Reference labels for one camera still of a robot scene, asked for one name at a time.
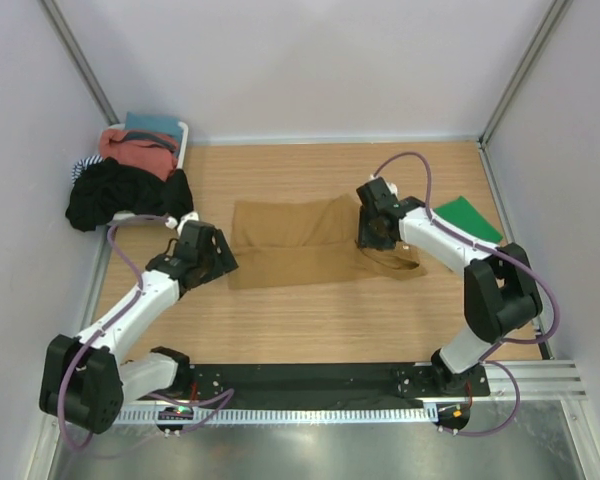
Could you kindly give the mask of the tan tank top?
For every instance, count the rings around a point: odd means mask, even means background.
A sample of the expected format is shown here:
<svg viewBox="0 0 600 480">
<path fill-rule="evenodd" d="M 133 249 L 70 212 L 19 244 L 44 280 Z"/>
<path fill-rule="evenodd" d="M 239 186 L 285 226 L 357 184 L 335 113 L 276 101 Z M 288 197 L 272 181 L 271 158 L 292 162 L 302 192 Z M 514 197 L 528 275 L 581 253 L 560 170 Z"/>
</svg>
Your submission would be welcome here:
<svg viewBox="0 0 600 480">
<path fill-rule="evenodd" d="M 387 251 L 357 245 L 359 204 L 345 194 L 307 203 L 238 201 L 230 248 L 238 269 L 232 290 L 351 282 L 407 281 L 426 274 L 411 246 Z"/>
</svg>

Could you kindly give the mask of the green tank top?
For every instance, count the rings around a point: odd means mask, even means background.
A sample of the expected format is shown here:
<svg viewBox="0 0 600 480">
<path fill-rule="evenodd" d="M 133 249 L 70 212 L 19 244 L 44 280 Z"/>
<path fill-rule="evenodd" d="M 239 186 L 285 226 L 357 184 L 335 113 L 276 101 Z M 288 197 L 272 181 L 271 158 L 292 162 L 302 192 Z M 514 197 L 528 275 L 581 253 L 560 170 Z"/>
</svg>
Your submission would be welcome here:
<svg viewBox="0 0 600 480">
<path fill-rule="evenodd" d="M 443 220 L 480 240 L 499 244 L 503 239 L 503 235 L 464 196 L 458 196 L 433 211 Z"/>
</svg>

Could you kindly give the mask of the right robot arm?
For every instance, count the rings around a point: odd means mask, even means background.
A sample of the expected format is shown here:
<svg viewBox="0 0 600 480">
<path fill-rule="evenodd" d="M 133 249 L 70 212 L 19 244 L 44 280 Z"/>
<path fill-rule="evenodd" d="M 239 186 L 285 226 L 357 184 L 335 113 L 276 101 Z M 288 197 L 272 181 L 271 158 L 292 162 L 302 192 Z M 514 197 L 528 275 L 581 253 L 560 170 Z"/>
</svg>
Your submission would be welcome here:
<svg viewBox="0 0 600 480">
<path fill-rule="evenodd" d="M 381 177 L 372 178 L 356 193 L 361 249 L 392 250 L 399 243 L 414 246 L 463 279 L 466 326 L 431 357 L 432 387 L 452 396 L 507 334 L 542 312 L 526 251 L 515 243 L 504 247 L 482 244 L 440 219 L 423 201 L 398 199 Z"/>
</svg>

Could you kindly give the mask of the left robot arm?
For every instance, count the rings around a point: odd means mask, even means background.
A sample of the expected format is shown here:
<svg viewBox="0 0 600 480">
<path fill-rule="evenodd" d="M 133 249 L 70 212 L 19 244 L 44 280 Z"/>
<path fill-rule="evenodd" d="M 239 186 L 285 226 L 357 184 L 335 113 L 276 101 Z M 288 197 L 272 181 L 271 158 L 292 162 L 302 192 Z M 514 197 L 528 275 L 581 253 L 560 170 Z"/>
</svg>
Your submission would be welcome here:
<svg viewBox="0 0 600 480">
<path fill-rule="evenodd" d="M 165 252 L 134 271 L 136 283 L 74 337 L 57 335 L 45 355 L 39 408 L 92 434 L 108 430 L 122 407 L 150 394 L 184 398 L 193 384 L 188 355 L 155 347 L 126 359 L 148 327 L 189 291 L 237 269 L 224 233 L 187 220 Z"/>
</svg>

